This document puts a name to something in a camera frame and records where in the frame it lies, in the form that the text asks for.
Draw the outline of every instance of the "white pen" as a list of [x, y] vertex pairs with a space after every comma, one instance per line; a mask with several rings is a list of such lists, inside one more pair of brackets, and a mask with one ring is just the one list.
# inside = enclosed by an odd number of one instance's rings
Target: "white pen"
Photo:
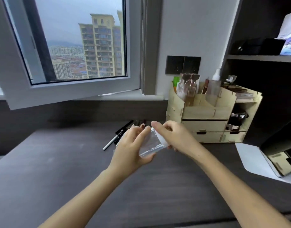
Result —
[[116, 138], [119, 136], [119, 134], [117, 134], [104, 148], [103, 148], [103, 150], [106, 150], [108, 147], [109, 147], [109, 145], [110, 144], [112, 144], [112, 142], [113, 141], [115, 141], [116, 140]]

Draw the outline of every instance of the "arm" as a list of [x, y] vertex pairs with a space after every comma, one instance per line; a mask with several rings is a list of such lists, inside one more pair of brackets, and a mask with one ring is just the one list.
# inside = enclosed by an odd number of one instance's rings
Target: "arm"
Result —
[[139, 167], [152, 161], [154, 155], [139, 156], [144, 137], [151, 131], [132, 127], [120, 140], [109, 167], [89, 186], [49, 217], [40, 228], [82, 228], [106, 198]]
[[291, 227], [291, 222], [218, 161], [181, 124], [173, 121], [164, 125], [152, 122], [152, 126], [169, 144], [191, 157], [202, 168], [242, 228]]

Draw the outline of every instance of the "power outlet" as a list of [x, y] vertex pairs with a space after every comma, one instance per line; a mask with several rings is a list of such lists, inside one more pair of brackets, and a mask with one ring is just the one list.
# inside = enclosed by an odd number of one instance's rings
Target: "power outlet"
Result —
[[166, 57], [166, 74], [180, 74], [183, 68], [183, 56]]
[[182, 72], [198, 73], [201, 57], [184, 57]]

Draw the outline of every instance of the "desk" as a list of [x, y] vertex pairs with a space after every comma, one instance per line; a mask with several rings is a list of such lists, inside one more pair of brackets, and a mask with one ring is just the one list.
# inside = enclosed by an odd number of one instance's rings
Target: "desk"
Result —
[[[124, 122], [37, 130], [0, 160], [0, 228], [35, 228], [107, 168]], [[291, 212], [291, 184], [247, 172], [234, 144], [205, 145], [281, 212]], [[173, 150], [126, 179], [87, 227], [145, 227], [234, 218], [214, 185]]]

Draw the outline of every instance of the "wooden organizer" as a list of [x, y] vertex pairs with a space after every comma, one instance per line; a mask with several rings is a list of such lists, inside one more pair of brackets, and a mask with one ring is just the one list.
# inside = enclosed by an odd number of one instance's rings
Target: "wooden organizer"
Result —
[[[235, 92], [221, 88], [214, 107], [201, 94], [203, 85], [204, 83], [200, 83], [193, 106], [187, 106], [177, 96], [171, 82], [166, 120], [183, 124], [201, 143], [242, 142], [261, 103], [261, 93], [244, 88], [253, 93], [254, 99], [237, 99]], [[244, 120], [239, 131], [226, 130], [235, 103], [241, 104], [249, 117]]]

